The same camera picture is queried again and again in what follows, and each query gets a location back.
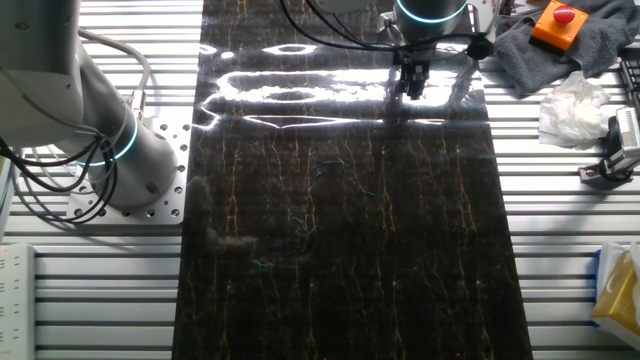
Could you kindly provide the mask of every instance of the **blue led ring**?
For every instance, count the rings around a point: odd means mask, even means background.
[[[446,21],[449,21],[453,18],[455,18],[456,16],[460,15],[460,13],[462,13],[464,11],[464,8],[467,6],[467,3],[465,2],[462,7],[460,8],[460,10],[456,11],[455,13],[453,13],[450,16],[441,18],[441,19],[425,19],[422,17],[419,17],[417,15],[412,14],[409,9],[407,9],[404,4],[402,4],[402,0],[397,0],[396,1],[398,3],[398,6],[400,7],[400,9],[402,9],[402,11],[410,18],[412,18],[415,21],[424,23],[424,24],[439,24],[439,23],[443,23]]]
[[[129,151],[129,149],[131,148],[131,146],[133,146],[133,143],[136,141],[136,136],[138,136],[138,120],[134,119],[133,122],[135,123],[135,127],[133,129],[133,136],[131,136],[131,140],[129,140],[129,143],[127,144],[127,146],[124,147],[124,149],[122,149],[122,151],[120,151],[118,153],[118,155],[116,155],[113,160],[118,160],[120,157],[122,157],[122,155],[124,155],[127,151]],[[81,163],[80,161],[76,161],[79,165],[85,166],[85,163]],[[104,161],[103,162],[99,162],[99,163],[91,163],[89,164],[89,166],[101,166],[104,165]]]

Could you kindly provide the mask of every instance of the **power strip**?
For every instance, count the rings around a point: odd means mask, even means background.
[[[35,251],[0,246],[0,360],[35,358]]]

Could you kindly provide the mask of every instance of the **gray towel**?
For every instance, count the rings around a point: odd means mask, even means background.
[[[565,0],[589,14],[571,48],[564,56],[529,44],[542,10],[521,16],[502,16],[498,21],[496,57],[502,62],[520,95],[582,69],[584,76],[600,74],[616,62],[618,51],[633,42],[640,29],[640,9],[633,0]]]

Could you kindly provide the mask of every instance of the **red button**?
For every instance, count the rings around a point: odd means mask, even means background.
[[[567,25],[576,18],[576,11],[568,5],[558,6],[556,11],[553,13],[553,18],[558,22],[558,24]]]

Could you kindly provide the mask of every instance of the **white tissue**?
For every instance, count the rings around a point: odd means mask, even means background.
[[[608,131],[608,116],[600,110],[611,100],[602,87],[587,82],[582,71],[572,73],[540,103],[540,143],[562,147],[593,145]]]

